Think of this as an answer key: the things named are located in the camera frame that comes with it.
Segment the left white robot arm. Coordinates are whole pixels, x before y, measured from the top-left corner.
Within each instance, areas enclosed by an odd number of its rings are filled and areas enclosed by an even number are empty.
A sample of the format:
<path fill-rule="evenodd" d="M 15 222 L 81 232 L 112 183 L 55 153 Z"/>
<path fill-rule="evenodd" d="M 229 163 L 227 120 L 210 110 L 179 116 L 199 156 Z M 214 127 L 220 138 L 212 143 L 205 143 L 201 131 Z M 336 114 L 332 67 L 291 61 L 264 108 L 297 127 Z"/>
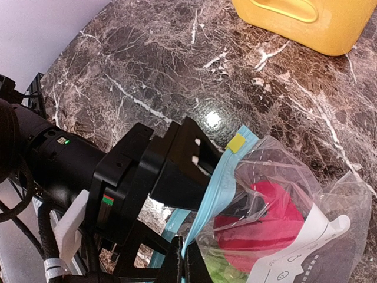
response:
<path fill-rule="evenodd" d="M 22 105 L 1 77 L 1 179 L 23 188 L 1 221 L 18 220 L 32 198 L 47 282 L 210 282 L 195 240 L 168 239 L 138 219 L 148 198 L 198 210 L 220 153 L 186 117 L 158 137 L 135 124 L 109 151 Z"/>

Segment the yellow plastic bin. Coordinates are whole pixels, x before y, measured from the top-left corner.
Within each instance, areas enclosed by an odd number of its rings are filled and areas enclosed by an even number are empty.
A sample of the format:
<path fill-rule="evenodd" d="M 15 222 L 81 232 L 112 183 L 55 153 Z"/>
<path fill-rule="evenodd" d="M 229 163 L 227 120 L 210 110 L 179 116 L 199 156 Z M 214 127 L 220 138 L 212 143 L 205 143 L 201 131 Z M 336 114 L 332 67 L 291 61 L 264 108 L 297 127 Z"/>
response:
<path fill-rule="evenodd" d="M 376 8 L 374 0 L 238 0 L 232 4 L 246 23 L 333 57 L 352 49 Z"/>

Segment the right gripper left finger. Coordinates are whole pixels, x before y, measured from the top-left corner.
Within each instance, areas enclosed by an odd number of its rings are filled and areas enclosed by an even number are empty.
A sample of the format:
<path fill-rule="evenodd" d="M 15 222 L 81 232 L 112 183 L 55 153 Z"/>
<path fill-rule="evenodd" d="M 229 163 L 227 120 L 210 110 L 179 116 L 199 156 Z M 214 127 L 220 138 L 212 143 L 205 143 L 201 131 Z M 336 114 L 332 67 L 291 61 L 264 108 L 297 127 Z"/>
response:
<path fill-rule="evenodd" d="M 171 245 L 164 258 L 162 266 L 157 274 L 155 283 L 180 283 L 183 273 L 183 259 L 181 250 L 183 247 L 183 239 L 175 236 L 171 241 Z"/>

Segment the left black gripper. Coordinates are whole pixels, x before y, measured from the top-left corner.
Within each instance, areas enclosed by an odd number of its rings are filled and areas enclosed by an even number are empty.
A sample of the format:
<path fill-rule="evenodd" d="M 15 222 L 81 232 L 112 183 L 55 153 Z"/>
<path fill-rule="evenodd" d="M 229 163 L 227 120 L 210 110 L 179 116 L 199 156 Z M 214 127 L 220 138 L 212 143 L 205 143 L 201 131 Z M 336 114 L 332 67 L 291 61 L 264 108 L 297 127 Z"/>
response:
<path fill-rule="evenodd" d="M 90 145 L 85 226 L 121 249 L 113 275 L 156 279 L 150 255 L 166 255 L 169 241 L 136 221 L 147 197 L 166 206 L 196 211 L 203 200 L 220 152 L 199 125 L 186 117 L 172 122 L 163 137 L 141 123 L 108 152 Z"/>

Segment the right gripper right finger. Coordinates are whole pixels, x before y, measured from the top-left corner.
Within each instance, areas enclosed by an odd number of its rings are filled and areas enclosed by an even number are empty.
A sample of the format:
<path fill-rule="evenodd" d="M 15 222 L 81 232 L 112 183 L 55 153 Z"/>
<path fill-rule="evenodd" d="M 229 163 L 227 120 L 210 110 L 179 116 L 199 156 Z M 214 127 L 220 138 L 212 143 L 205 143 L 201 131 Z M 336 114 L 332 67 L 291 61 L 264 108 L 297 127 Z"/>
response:
<path fill-rule="evenodd" d="M 184 256 L 184 282 L 188 283 L 212 283 L 196 241 L 191 243 Z"/>

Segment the clear zip top bag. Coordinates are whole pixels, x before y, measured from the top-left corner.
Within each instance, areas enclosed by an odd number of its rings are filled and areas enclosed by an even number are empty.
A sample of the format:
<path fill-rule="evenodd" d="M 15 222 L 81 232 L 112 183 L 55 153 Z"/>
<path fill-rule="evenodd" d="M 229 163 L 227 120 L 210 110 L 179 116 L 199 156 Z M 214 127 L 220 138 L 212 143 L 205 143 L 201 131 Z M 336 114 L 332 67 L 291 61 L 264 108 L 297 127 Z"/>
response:
<path fill-rule="evenodd" d="M 256 261 L 246 282 L 348 282 L 366 246 L 372 210 L 367 184 L 352 172 L 321 187 L 312 171 L 271 136 L 258 138 L 246 126 L 229 141 L 197 212 L 176 209 L 162 236 L 197 242 L 201 255 L 219 255 L 215 217 L 233 216 L 241 224 L 267 214 L 254 183 L 280 185 L 304 217 L 296 239 L 285 249 Z"/>

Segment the red fake apple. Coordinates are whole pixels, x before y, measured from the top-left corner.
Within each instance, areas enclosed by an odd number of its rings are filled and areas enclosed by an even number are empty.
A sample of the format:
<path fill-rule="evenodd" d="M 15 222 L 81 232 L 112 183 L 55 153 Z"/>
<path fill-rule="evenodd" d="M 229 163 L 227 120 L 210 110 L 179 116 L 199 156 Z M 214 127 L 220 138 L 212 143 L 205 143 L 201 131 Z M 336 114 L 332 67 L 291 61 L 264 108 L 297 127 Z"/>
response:
<path fill-rule="evenodd" d="M 287 248 L 305 220 L 290 195 L 276 183 L 261 181 L 250 188 L 262 194 L 267 214 L 241 224 L 233 216 L 217 216 L 214 235 L 225 259 L 238 271 L 249 273 L 256 261 Z"/>

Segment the green fake grapes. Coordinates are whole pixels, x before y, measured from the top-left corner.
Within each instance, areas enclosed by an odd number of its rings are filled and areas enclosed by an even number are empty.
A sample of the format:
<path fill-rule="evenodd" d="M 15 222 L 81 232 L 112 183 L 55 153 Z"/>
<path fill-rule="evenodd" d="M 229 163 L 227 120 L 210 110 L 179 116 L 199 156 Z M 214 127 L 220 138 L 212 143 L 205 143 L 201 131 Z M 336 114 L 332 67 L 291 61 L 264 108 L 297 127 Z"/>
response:
<path fill-rule="evenodd" d="M 244 283 L 248 275 L 230 265 L 223 256 L 207 254 L 203 257 L 213 282 Z"/>

